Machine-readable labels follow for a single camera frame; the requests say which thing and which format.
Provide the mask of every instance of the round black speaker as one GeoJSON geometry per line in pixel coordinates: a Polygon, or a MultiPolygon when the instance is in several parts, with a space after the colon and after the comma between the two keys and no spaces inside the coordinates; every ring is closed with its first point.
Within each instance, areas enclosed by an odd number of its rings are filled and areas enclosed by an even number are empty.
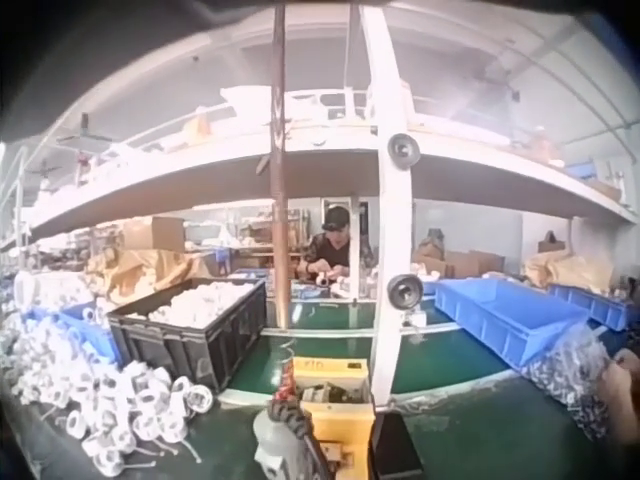
{"type": "Polygon", "coordinates": [[[398,310],[411,310],[422,301],[424,288],[415,275],[398,275],[387,285],[389,301],[398,310]]]}
{"type": "Polygon", "coordinates": [[[402,170],[408,170],[420,160],[420,147],[406,133],[396,133],[387,145],[391,160],[402,170]]]}

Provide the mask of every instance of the brown pole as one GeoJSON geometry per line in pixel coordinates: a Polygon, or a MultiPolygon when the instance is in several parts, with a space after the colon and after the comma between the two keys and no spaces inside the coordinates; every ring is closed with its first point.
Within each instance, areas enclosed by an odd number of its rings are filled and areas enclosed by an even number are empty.
{"type": "Polygon", "coordinates": [[[278,327],[289,326],[289,301],[291,282],[289,279],[289,216],[284,184],[285,155],[285,5],[275,7],[273,23],[273,55],[271,65],[271,157],[269,170],[273,203],[273,254],[275,267],[276,319],[278,327]]]}

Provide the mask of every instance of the plastic bag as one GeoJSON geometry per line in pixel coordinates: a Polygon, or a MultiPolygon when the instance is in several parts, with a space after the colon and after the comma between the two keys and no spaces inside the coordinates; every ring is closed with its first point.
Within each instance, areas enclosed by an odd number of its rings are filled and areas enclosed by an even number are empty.
{"type": "Polygon", "coordinates": [[[598,336],[587,325],[578,325],[522,374],[565,405],[587,437],[594,440],[608,433],[607,407],[596,396],[596,386],[610,361],[598,336]]]}

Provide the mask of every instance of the upper shelf level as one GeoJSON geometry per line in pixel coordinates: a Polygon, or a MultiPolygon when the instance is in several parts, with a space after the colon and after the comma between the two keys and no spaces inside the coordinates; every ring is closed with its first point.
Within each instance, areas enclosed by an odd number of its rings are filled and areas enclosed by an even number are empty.
{"type": "MultiPolygon", "coordinates": [[[[33,239],[136,215],[269,197],[268,174],[260,174],[270,150],[268,87],[222,93],[228,103],[112,145],[86,185],[43,194],[29,222],[33,239]],[[221,112],[229,112],[227,118],[220,120],[221,112]]],[[[356,107],[343,90],[287,95],[289,197],[377,195],[379,139],[369,103],[356,107]],[[326,97],[343,104],[328,107],[326,97]]],[[[415,113],[409,132],[423,155],[412,171],[415,198],[637,222],[617,201],[504,136],[415,113]]],[[[13,245],[9,239],[2,250],[13,245]]]]}

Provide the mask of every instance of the white shelf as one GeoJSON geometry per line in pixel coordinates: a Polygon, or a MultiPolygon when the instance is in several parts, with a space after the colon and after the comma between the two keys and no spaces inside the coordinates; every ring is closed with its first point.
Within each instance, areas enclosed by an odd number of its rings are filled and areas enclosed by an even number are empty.
{"type": "MultiPolygon", "coordinates": [[[[413,195],[511,208],[558,217],[637,223],[637,216],[566,173],[498,147],[412,131],[423,154],[413,168],[413,195]]],[[[289,198],[376,196],[379,140],[365,122],[294,129],[287,142],[289,198]],[[317,146],[317,139],[326,142],[317,146]]],[[[270,196],[268,171],[256,175],[269,152],[268,133],[222,138],[132,162],[110,178],[54,194],[33,212],[32,239],[139,215],[194,205],[270,196]]],[[[14,245],[4,242],[0,250],[14,245]]]]}

